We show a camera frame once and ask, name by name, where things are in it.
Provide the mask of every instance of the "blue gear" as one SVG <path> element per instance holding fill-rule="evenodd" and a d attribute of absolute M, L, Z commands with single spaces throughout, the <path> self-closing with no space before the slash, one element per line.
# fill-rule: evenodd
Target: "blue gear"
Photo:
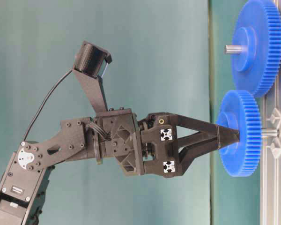
<path fill-rule="evenodd" d="M 239 142 L 220 149 L 222 163 L 232 177 L 250 176 L 261 152 L 261 120 L 254 97 L 246 90 L 230 90 L 224 96 L 218 125 L 238 129 Z"/>
<path fill-rule="evenodd" d="M 265 95 L 281 64 L 281 16 L 272 0 L 249 0 L 242 8 L 232 39 L 242 53 L 231 56 L 237 90 Z"/>

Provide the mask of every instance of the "wire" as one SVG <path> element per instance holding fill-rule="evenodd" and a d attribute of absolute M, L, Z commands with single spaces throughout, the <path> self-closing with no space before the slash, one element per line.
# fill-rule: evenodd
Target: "wire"
<path fill-rule="evenodd" d="M 72 72 L 72 69 L 70 69 L 66 74 L 64 74 L 55 84 L 54 86 L 51 88 L 51 90 L 47 93 L 47 95 L 45 96 L 45 98 L 43 99 L 39 109 L 37 110 L 37 113 L 35 114 L 35 116 L 32 118 L 30 124 L 28 125 L 28 128 L 26 129 L 26 132 L 24 134 L 23 140 L 22 142 L 24 142 L 29 134 L 29 131 L 31 130 L 34 122 L 37 120 L 39 114 L 41 113 L 44 105 L 46 104 L 48 98 L 50 97 L 50 95 L 54 92 L 54 90 L 57 88 L 57 86 Z"/>
<path fill-rule="evenodd" d="M 111 140 L 111 135 L 110 133 L 107 133 L 105 130 L 103 130 L 99 125 L 97 125 L 94 122 L 88 122 L 86 124 L 86 128 L 91 128 L 95 132 L 97 132 L 105 141 L 110 141 Z"/>

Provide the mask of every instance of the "bolt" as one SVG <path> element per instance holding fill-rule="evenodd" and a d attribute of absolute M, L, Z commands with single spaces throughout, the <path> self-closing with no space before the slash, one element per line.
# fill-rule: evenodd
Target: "bolt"
<path fill-rule="evenodd" d="M 160 124 L 164 124 L 164 119 L 160 119 L 160 120 L 159 120 L 159 123 L 160 123 Z"/>

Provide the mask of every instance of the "hole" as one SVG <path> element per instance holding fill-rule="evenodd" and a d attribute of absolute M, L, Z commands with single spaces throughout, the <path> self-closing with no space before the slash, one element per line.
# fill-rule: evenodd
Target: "hole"
<path fill-rule="evenodd" d="M 60 150 L 61 150 L 61 148 L 58 145 L 55 145 L 55 146 L 49 148 L 47 150 L 47 152 L 51 156 L 51 155 L 55 154 L 56 152 L 59 152 Z"/>
<path fill-rule="evenodd" d="M 118 135 L 124 140 L 124 142 L 128 139 L 130 136 L 130 133 L 128 130 L 120 130 L 118 131 Z"/>
<path fill-rule="evenodd" d="M 154 155 L 148 155 L 148 157 L 143 157 L 143 161 L 153 161 L 154 160 Z"/>

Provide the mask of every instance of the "green wall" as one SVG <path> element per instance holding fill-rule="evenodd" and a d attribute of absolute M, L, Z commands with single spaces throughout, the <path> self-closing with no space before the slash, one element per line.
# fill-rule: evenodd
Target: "green wall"
<path fill-rule="evenodd" d="M 246 0 L 209 0 L 211 117 L 216 122 L 225 93 L 235 89 L 230 57 L 223 53 L 232 41 L 238 13 Z M 259 224 L 260 169 L 247 178 L 230 177 L 218 152 L 211 154 L 211 218 L 213 225 Z"/>
<path fill-rule="evenodd" d="M 104 76 L 109 107 L 131 107 L 138 119 L 168 111 L 209 120 L 207 14 L 206 0 L 0 0 L 0 177 L 83 40 L 113 56 Z M 94 112 L 71 75 L 28 140 L 44 141 L 60 120 L 84 116 Z M 208 225 L 209 176 L 209 155 L 173 179 L 124 177 L 114 159 L 62 163 L 40 225 Z"/>

